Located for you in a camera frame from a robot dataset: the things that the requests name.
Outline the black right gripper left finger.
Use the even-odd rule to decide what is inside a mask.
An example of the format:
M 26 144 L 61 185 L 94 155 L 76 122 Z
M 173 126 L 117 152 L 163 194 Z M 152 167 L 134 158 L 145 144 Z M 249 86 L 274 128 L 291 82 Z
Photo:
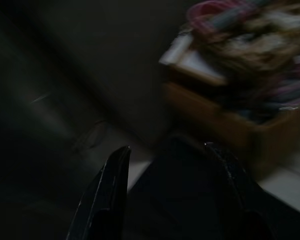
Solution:
M 131 148 L 115 150 L 82 195 L 66 240 L 122 240 Z

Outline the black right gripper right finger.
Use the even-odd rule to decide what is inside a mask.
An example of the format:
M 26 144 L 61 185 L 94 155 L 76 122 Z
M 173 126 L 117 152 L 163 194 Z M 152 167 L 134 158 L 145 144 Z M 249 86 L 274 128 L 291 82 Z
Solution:
M 248 180 L 238 159 L 227 149 L 206 142 L 207 158 L 215 164 L 216 201 L 224 240 L 276 240 L 273 231 L 256 210 L 247 206 L 244 187 Z

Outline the dark floor mat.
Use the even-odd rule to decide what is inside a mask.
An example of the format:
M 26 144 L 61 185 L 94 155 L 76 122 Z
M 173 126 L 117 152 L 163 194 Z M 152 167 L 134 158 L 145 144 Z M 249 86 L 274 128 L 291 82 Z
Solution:
M 213 161 L 205 146 L 169 139 L 128 193 L 122 240 L 224 240 Z M 275 240 L 300 240 L 300 212 L 265 192 L 246 172 L 248 208 Z

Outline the brown cardboard box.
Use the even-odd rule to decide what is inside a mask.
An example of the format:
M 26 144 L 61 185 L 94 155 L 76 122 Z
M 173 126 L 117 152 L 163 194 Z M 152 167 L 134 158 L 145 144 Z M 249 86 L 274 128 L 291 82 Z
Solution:
M 207 135 L 227 146 L 257 180 L 271 175 L 278 164 L 289 162 L 300 145 L 300 108 L 256 124 L 183 83 L 168 81 L 163 90 L 168 105 L 192 134 Z

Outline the colourful cloth pile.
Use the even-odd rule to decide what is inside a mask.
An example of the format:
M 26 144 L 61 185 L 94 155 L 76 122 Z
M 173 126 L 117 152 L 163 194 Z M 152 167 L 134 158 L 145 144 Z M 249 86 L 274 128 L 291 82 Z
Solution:
M 198 52 L 230 79 L 224 108 L 262 124 L 300 106 L 300 0 L 206 0 L 186 19 Z

